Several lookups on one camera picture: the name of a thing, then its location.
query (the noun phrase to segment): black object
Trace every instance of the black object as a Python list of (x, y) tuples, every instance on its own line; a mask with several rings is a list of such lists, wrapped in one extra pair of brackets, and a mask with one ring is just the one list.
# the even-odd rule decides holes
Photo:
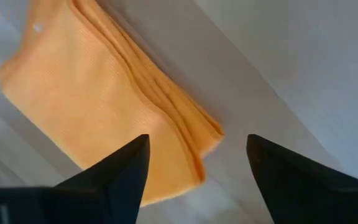
[(358, 179), (254, 134), (247, 154), (276, 224), (358, 223)]
[(56, 187), (0, 189), (0, 224), (135, 223), (149, 157), (141, 135)]

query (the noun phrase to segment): gray surface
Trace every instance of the gray surface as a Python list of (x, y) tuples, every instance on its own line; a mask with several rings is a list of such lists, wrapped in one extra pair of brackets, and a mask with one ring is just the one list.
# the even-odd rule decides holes
[(358, 1), (195, 1), (358, 177)]
[[(207, 183), (184, 196), (142, 208), (138, 223), (271, 223), (247, 162), (250, 133), (341, 169), (192, 0), (102, 1), (226, 131), (225, 140), (204, 160)], [(13, 3), (0, 0), (0, 4)], [(4, 29), (0, 38), (11, 43), (4, 49), (16, 47), (20, 27), (20, 22), (0, 14), (0, 29)], [(78, 168), (0, 94), (0, 184), (52, 184), (75, 172)]]

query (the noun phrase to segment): folded towel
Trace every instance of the folded towel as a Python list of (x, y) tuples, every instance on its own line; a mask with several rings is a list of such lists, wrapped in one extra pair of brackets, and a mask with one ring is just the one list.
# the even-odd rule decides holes
[(92, 0), (33, 1), (21, 48), (0, 68), (5, 96), (82, 169), (150, 135), (142, 205), (205, 180), (219, 123)]

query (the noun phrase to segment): towel fold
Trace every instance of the towel fold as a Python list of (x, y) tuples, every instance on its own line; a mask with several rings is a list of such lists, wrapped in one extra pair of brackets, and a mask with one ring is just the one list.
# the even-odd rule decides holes
[(0, 68), (0, 87), (83, 169), (149, 134), (142, 205), (202, 183), (201, 157), (223, 138), (219, 123), (94, 0), (33, 1), (22, 45)]

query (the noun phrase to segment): fabric texture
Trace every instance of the fabric texture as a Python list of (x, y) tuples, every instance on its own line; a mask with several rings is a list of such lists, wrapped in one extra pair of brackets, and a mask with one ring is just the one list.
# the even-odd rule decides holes
[(94, 0), (32, 1), (5, 96), (82, 169), (150, 135), (142, 205), (205, 180), (218, 122), (158, 69)]

